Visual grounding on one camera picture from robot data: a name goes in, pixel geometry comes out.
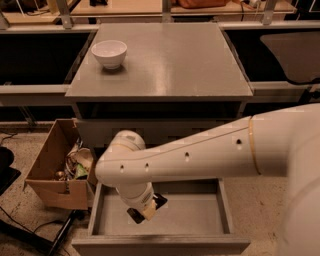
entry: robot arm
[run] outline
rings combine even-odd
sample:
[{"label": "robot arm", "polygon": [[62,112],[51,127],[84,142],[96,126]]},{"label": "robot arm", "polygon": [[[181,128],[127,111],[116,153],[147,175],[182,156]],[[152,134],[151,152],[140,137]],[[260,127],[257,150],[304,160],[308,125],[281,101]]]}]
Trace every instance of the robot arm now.
[{"label": "robot arm", "polygon": [[314,253],[320,235],[319,113],[320,104],[269,112],[151,149],[138,134],[123,131],[99,159],[96,176],[150,219],[156,207],[152,182],[288,175],[281,255],[305,254],[304,242],[311,250],[306,255],[320,255],[320,249]]}]

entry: black cable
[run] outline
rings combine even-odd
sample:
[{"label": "black cable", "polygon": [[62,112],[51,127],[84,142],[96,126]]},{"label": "black cable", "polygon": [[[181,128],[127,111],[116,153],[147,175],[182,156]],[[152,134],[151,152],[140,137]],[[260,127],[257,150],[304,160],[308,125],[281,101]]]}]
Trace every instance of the black cable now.
[{"label": "black cable", "polygon": [[0,146],[2,146],[2,143],[3,143],[6,139],[11,139],[13,136],[18,135],[18,133],[7,133],[7,132],[4,132],[4,131],[0,131],[0,133],[9,135],[9,136],[4,137],[4,138],[1,139],[1,141],[0,141]]},{"label": "black cable", "polygon": [[19,225],[20,227],[22,227],[23,229],[27,230],[29,233],[33,233],[30,229],[28,229],[27,227],[23,226],[21,223],[15,221],[1,206],[0,206],[0,210],[4,212],[5,215],[7,215],[7,217],[13,221],[14,223],[16,223],[17,225]]},{"label": "black cable", "polygon": [[70,253],[66,249],[62,247],[62,250],[64,250],[64,252],[70,256]]},{"label": "black cable", "polygon": [[50,224],[63,224],[64,222],[62,220],[54,220],[54,221],[50,221],[44,224],[39,225],[38,227],[36,227],[36,229],[33,231],[33,233],[36,233],[38,231],[38,229],[50,225]]}]

